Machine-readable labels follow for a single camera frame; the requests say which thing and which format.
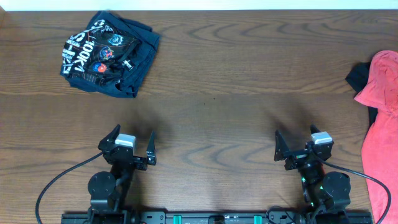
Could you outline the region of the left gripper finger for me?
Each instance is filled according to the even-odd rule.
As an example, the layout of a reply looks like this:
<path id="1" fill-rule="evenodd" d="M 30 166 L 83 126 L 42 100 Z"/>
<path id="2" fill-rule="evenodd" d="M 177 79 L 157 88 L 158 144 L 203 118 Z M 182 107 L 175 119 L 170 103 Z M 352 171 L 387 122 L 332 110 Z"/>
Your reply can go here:
<path id="1" fill-rule="evenodd" d="M 147 163 L 149 165 L 156 165 L 157 158 L 155 153 L 155 131 L 151 132 L 149 143 L 146 150 Z"/>
<path id="2" fill-rule="evenodd" d="M 121 125 L 117 124 L 115 128 L 101 140 L 101 144 L 107 144 L 109 142 L 113 144 L 116 138 L 119 136 L 120 129 Z"/>

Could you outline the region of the coral red t-shirt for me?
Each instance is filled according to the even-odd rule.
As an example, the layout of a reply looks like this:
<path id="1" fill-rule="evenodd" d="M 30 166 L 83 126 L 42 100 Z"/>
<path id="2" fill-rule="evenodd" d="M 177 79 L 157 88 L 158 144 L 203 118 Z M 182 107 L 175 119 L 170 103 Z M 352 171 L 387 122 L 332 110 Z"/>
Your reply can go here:
<path id="1" fill-rule="evenodd" d="M 368 82 L 354 99 L 377 109 L 361 150 L 363 168 L 391 192 L 382 222 L 397 224 L 397 52 L 383 50 L 373 57 Z"/>

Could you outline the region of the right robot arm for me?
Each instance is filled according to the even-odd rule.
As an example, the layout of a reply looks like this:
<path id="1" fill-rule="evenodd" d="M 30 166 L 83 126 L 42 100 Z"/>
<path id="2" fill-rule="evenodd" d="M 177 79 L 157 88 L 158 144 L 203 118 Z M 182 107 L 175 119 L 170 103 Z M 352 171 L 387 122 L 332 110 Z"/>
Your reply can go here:
<path id="1" fill-rule="evenodd" d="M 280 131 L 275 132 L 275 161 L 284 161 L 285 170 L 297 170 L 301 176 L 305 201 L 315 211 L 339 212 L 350 203 L 350 178 L 342 172 L 324 171 L 323 166 L 331 157 L 333 138 L 310 126 L 311 140 L 300 150 L 290 150 Z"/>

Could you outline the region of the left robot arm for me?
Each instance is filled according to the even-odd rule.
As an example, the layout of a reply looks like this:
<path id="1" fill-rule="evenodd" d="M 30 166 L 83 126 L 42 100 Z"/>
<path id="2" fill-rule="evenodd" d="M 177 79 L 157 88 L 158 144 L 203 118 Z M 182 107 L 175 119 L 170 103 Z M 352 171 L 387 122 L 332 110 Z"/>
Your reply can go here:
<path id="1" fill-rule="evenodd" d="M 118 212 L 130 188 L 136 170 L 147 170 L 157 163 L 155 132 L 151 132 L 146 156 L 135 155 L 136 137 L 120 133 L 116 127 L 98 144 L 105 161 L 111 165 L 109 172 L 96 173 L 88 182 L 91 207 L 98 212 Z"/>

